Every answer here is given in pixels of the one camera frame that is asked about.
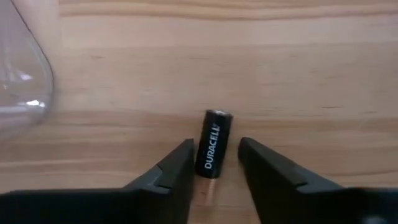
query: table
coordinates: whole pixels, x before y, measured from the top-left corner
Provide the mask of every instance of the table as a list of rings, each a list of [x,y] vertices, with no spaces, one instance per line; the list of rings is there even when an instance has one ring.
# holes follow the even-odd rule
[[[56,90],[46,121],[2,144],[2,192],[121,187],[198,142],[209,108],[234,123],[190,223],[259,223],[243,136],[344,186],[398,186],[396,1],[14,2]]]

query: clear glass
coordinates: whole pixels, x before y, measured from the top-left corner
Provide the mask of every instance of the clear glass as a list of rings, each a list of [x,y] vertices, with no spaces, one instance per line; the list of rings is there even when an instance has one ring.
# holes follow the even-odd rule
[[[0,0],[0,139],[42,121],[52,92],[45,55],[11,0]]]

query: battery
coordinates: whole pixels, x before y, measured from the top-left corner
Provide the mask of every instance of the battery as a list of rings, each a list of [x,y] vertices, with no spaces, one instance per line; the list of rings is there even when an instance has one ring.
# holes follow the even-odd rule
[[[199,176],[209,179],[220,176],[232,119],[230,113],[206,110],[195,163]]]

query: wooden table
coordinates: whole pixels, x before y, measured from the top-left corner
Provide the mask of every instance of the wooden table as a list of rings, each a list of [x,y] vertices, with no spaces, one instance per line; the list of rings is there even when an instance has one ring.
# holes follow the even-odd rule
[[[46,122],[0,149],[0,191],[121,187],[204,110],[235,115],[211,205],[190,223],[259,223],[250,136],[344,186],[398,186],[395,0],[14,0],[55,71]]]

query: clamp jaw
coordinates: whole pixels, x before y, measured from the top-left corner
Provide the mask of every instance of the clamp jaw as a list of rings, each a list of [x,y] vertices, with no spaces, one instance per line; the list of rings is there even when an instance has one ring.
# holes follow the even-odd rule
[[[398,189],[343,188],[251,138],[238,157],[261,223],[398,223]]]
[[[184,224],[193,192],[193,139],[121,189],[21,190],[0,195],[4,224]]]

